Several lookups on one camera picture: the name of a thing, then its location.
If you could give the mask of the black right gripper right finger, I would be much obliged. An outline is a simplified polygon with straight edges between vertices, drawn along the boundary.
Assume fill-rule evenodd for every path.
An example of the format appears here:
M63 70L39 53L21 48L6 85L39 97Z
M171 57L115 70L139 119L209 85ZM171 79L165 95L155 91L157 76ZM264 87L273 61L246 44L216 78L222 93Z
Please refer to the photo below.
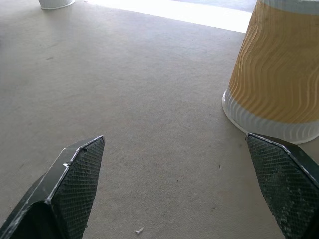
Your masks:
M297 145L248 133L262 195L287 239L319 237L319 166Z

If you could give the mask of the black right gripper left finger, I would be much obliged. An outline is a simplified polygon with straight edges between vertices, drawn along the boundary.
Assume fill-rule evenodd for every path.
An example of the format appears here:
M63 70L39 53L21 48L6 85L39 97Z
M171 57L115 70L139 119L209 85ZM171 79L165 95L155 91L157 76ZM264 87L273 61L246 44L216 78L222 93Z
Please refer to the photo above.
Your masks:
M80 239L96 197L104 137L64 148L0 229L2 239Z

